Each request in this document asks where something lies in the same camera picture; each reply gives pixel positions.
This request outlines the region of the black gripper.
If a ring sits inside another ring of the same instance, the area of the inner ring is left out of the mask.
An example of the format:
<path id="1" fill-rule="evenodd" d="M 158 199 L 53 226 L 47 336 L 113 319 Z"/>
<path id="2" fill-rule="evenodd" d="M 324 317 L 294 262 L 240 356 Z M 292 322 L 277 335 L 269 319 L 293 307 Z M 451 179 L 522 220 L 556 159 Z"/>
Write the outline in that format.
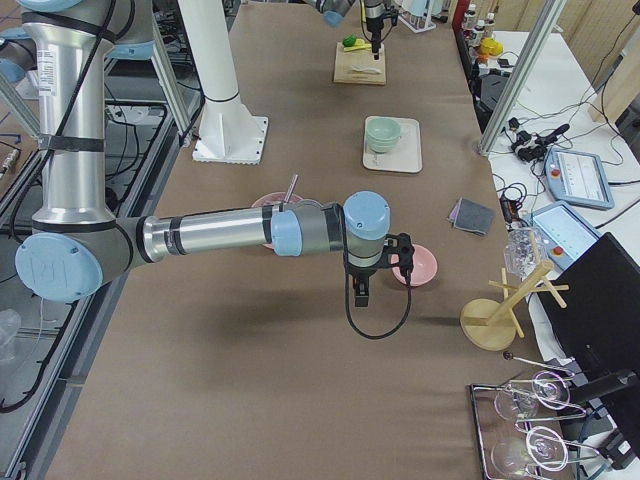
<path id="1" fill-rule="evenodd" d="M 364 6 L 364 12 L 366 28 L 370 34 L 373 58 L 378 60 L 380 58 L 380 48 L 382 44 L 385 7 L 383 4 L 366 4 Z"/>
<path id="2" fill-rule="evenodd" d="M 349 275 L 352 279 L 354 292 L 354 304 L 356 307 L 367 307 L 369 305 L 369 280 L 375 274 L 373 268 L 357 267 L 349 265 Z"/>

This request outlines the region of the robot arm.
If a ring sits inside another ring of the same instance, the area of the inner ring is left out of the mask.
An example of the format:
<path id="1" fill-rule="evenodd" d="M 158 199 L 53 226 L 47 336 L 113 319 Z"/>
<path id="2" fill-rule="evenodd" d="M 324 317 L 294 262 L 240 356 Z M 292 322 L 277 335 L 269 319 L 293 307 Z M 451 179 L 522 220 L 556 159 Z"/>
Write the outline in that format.
<path id="1" fill-rule="evenodd" d="M 374 60 L 380 59 L 380 52 L 385 37 L 383 36 L 385 21 L 395 27 L 398 21 L 399 11 L 391 1 L 383 0 L 316 0 L 306 1 L 306 4 L 319 12 L 324 21 L 331 27 L 337 27 L 347 16 L 349 11 L 358 6 L 361 27 L 365 38 L 371 44 Z"/>
<path id="2" fill-rule="evenodd" d="M 301 201 L 159 219 L 119 218 L 105 199 L 104 61 L 149 58 L 148 1 L 26 1 L 36 45 L 43 204 L 17 249 L 26 287 L 73 302 L 124 273 L 168 256 L 269 244 L 280 256 L 340 251 L 358 287 L 389 264 L 390 210 L 374 192 L 344 204 Z"/>

